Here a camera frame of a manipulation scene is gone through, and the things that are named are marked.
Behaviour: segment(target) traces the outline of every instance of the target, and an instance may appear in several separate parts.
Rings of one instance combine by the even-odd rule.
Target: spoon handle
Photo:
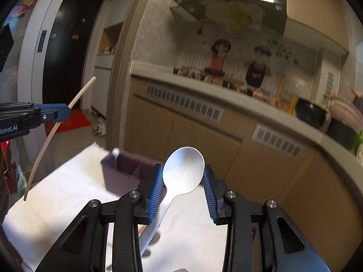
[[[163,219],[174,197],[175,197],[174,195],[172,194],[168,195],[168,193],[166,193],[163,201],[161,202],[159,208],[157,209],[157,214],[153,219],[152,223],[146,226],[144,231],[139,236],[139,246],[140,246],[141,255],[144,253],[152,237],[159,228],[161,220]]]

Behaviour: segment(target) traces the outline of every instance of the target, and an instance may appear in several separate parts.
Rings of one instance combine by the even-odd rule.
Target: red doormat
[[[55,122],[48,122],[44,125],[45,125],[45,132],[48,136],[50,131],[53,129]],[[88,127],[90,125],[91,125],[90,121],[85,117],[82,111],[72,110],[72,115],[70,116],[70,119],[66,122],[61,123],[61,125],[56,131],[56,134],[82,127]]]

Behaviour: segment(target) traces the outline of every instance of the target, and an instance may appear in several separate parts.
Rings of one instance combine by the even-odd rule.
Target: spoon bowl
[[[204,158],[193,147],[182,147],[167,159],[163,169],[163,180],[167,193],[175,196],[193,191],[200,183],[204,172]]]

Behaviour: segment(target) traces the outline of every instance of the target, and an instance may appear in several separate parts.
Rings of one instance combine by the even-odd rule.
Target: countertop
[[[252,97],[219,87],[214,84],[197,81],[173,74],[172,67],[159,66],[141,61],[133,61],[130,69],[131,76],[155,80],[184,89],[201,93],[216,100],[241,108],[246,114],[269,122],[280,129],[286,129],[304,139],[316,144],[331,157],[340,169],[337,169],[344,179],[348,189],[358,200],[363,210],[363,167],[356,161],[355,156],[343,146],[335,142],[323,132],[315,129],[295,116],[280,111],[271,105]]]

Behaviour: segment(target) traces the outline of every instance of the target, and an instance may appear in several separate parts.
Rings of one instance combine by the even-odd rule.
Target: kitchen wall
[[[110,11],[108,13],[107,20],[105,22],[105,28],[123,22],[128,12],[132,0],[113,0]]]
[[[171,0],[148,0],[137,29],[131,60],[164,66],[177,64],[183,20],[171,14],[170,3]]]
[[[363,26],[346,0],[342,0],[349,38],[349,54],[342,58],[338,96],[353,100],[351,88],[363,93]]]
[[[268,31],[254,31],[242,29],[229,32],[214,23],[184,22],[188,27],[184,34],[182,50],[178,58],[177,67],[188,66],[204,69],[210,66],[213,57],[211,47],[218,39],[227,39],[231,43],[224,62],[223,71],[227,77],[245,81],[249,65],[255,60],[256,46],[264,46],[271,52],[266,62],[271,71],[271,79],[264,81],[262,88],[276,93],[280,81],[285,76],[297,76],[311,86],[316,61],[316,52],[298,43],[283,39]]]

